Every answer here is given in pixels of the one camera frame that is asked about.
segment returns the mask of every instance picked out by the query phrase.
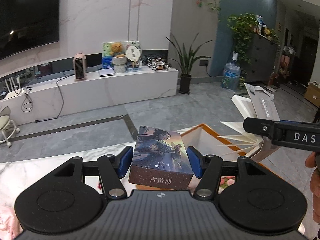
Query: stool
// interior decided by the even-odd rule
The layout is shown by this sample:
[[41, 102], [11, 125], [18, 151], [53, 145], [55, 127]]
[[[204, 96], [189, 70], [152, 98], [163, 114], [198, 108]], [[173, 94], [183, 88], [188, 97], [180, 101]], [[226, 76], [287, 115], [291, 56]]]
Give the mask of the stool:
[[[1, 112], [0, 112], [0, 130], [2, 132], [2, 135], [4, 137], [4, 140], [0, 141], [0, 143], [7, 142], [7, 146], [11, 147], [12, 143], [9, 142], [9, 139], [14, 135], [14, 133], [19, 133], [20, 129], [17, 128], [16, 124], [13, 120], [10, 120], [10, 108], [6, 106]], [[9, 133], [9, 128], [13, 126], [13, 131], [9, 136], [7, 136], [6, 133]]]

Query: space heater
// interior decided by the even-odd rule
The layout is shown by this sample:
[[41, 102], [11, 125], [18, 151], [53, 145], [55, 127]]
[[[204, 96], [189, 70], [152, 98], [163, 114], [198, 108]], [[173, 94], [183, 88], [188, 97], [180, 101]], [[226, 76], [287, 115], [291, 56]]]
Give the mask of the space heater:
[[73, 69], [75, 71], [75, 81], [86, 79], [87, 58], [83, 53], [75, 54], [73, 58]]

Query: blue wall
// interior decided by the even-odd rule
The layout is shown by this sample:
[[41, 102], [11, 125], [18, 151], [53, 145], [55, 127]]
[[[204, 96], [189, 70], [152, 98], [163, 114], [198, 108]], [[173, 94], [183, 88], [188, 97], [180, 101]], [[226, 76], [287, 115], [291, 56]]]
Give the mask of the blue wall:
[[254, 13], [263, 17], [268, 28], [275, 28], [277, 0], [220, 0], [221, 21], [218, 23], [216, 44], [212, 64], [209, 69], [211, 76], [222, 74], [224, 65], [228, 62], [232, 50], [232, 32], [224, 17], [231, 14]]

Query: doorway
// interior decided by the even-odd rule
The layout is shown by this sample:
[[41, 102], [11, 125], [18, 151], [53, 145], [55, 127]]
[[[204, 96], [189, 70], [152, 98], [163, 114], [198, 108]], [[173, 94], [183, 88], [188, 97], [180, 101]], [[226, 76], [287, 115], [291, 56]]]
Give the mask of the doorway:
[[316, 60], [318, 41], [303, 36], [299, 59], [295, 59], [292, 66], [292, 80], [308, 86]]

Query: teddy bear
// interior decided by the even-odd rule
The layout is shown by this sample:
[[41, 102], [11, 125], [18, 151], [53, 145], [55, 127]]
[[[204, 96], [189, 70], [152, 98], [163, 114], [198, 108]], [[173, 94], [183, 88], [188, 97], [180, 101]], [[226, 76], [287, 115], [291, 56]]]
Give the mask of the teddy bear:
[[121, 42], [115, 42], [111, 45], [110, 55], [113, 57], [125, 57], [125, 54], [122, 53], [123, 48]]

